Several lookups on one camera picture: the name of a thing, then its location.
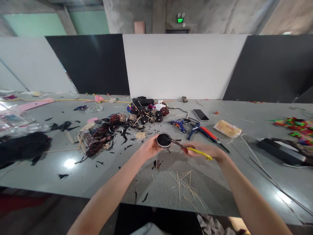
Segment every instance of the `forearm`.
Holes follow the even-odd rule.
[[[68,234],[99,234],[144,162],[145,159],[135,153],[91,198]]]
[[[283,220],[240,172],[229,156],[225,154],[218,160],[218,164],[231,188],[240,215],[251,234],[291,235]]]

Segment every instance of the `white panel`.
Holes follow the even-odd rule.
[[[45,37],[1,37],[0,57],[29,90],[77,93]]]
[[[123,34],[131,97],[222,99],[246,37]]]
[[[10,73],[10,71],[0,62],[0,89],[26,91],[22,84]]]

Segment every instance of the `table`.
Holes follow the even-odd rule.
[[[19,98],[36,99],[29,95],[16,94]],[[92,99],[93,96],[78,94],[51,94],[46,97],[53,99]],[[130,97],[112,96],[119,98],[120,101],[131,101]],[[4,102],[5,105],[24,104],[25,101]],[[286,128],[276,127],[267,119],[280,119],[285,117],[298,117],[307,119],[304,113],[293,110],[290,107],[299,107],[306,109],[308,112],[313,111],[313,106],[309,104],[283,104],[283,103],[251,103],[239,101],[222,101],[208,100],[199,101],[203,106],[196,103],[195,100],[189,100],[188,103],[182,103],[179,100],[168,102],[170,107],[181,108],[185,111],[192,109],[202,109],[210,118],[209,122],[201,122],[201,125],[211,130],[230,151],[230,158],[235,162],[241,172],[249,179],[249,181],[257,188],[265,200],[274,208],[274,210],[282,217],[285,223],[300,225],[300,218],[303,222],[313,223],[313,217],[305,212],[302,208],[291,201],[287,196],[281,193],[259,169],[258,166],[250,159],[253,158],[252,153],[245,146],[245,143],[238,137],[229,139],[221,133],[213,129],[215,123],[219,120],[225,120],[237,127],[241,128],[242,133],[247,133],[259,138],[276,137],[282,139],[294,139],[289,136]],[[79,125],[83,127],[87,120],[93,117],[102,119],[114,113],[127,114],[127,103],[103,103],[103,112],[85,113],[84,111],[73,111],[77,106],[86,104],[88,107],[94,105],[92,102],[82,103],[82,101],[60,101],[43,105],[26,111],[25,118],[35,118],[37,121],[47,121],[50,125],[53,123],[62,124],[64,121],[81,121]],[[184,116],[176,116],[184,114],[179,109],[171,109],[170,114],[164,118],[162,123],[154,125],[150,131],[153,133],[147,135],[153,136],[156,131],[167,132],[175,139],[183,138],[183,142],[187,141],[187,134],[182,134],[178,128],[170,125],[167,121],[182,118]],[[70,131],[72,136],[77,134],[79,128]],[[123,137],[118,134],[114,138],[115,145],[111,151],[103,151],[96,157],[87,159],[81,164],[74,167],[68,167],[65,162],[69,159],[79,161],[82,154],[77,151],[51,152],[44,153],[35,166],[31,166],[31,161],[19,165],[12,169],[5,176],[0,178],[0,186],[91,198],[95,192],[107,182],[122,166],[132,154],[141,145],[140,141],[132,141],[135,131],[129,131],[131,135],[127,135],[128,141],[121,145],[124,141]],[[65,133],[59,130],[48,132],[47,135],[53,138],[52,146],[49,150],[73,149],[76,145],[72,145]],[[313,186],[312,173],[313,169],[302,168],[294,169],[283,166],[281,161],[272,155],[262,151],[255,146],[256,140],[250,136],[244,136],[255,154],[263,164],[264,168],[274,177],[279,185],[292,197],[300,201],[307,208],[313,211]],[[194,134],[192,140],[208,143],[208,140],[201,134]],[[175,210],[205,212],[214,215],[235,216],[240,217],[237,206],[233,199],[230,188],[223,176],[218,164],[215,161],[203,161],[196,158],[188,158],[180,153],[178,146],[170,148],[171,153],[162,151],[157,157],[148,160],[141,168],[135,179],[130,184],[125,193],[122,202],[135,203],[135,192],[137,192],[137,204],[152,207],[163,207]],[[153,161],[159,159],[161,161],[160,170],[153,169]],[[8,168],[0,170],[0,176],[7,172]],[[194,209],[182,197],[179,202],[179,194],[176,182],[170,175],[176,175],[192,170],[191,186],[199,192],[205,208],[200,202],[193,198],[191,193],[183,187],[181,194],[193,201],[193,205],[198,209]],[[58,174],[69,174],[67,178],[59,179]]]

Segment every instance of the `green exit sign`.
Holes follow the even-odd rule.
[[[182,23],[182,22],[184,22],[184,18],[177,18],[177,23],[178,23],[178,24],[180,24],[180,23]]]

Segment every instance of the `yellow scissors handle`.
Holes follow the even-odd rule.
[[[193,149],[193,148],[191,148],[191,147],[188,147],[187,149],[188,149],[188,150],[191,150],[191,151],[194,151],[194,152],[196,152],[196,153],[198,153],[198,154],[201,154],[201,155],[203,155],[203,156],[205,156],[208,161],[212,161],[212,160],[213,160],[213,158],[212,158],[211,156],[207,155],[207,154],[204,153],[204,152],[201,152],[201,151],[199,151],[199,150]]]

